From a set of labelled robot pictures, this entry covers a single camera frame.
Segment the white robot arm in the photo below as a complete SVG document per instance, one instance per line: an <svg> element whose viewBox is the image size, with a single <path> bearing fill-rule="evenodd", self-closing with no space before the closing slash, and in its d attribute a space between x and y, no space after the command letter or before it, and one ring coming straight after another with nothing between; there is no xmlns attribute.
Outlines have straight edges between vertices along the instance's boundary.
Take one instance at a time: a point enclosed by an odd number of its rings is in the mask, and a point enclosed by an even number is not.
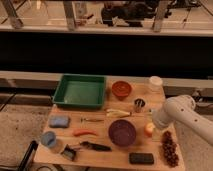
<svg viewBox="0 0 213 171"><path fill-rule="evenodd" d="M196 113L195 107L196 102L189 95L170 97L160 109L153 112L152 121L160 130L167 128L173 121L178 121L213 146L213 121Z"/></svg>

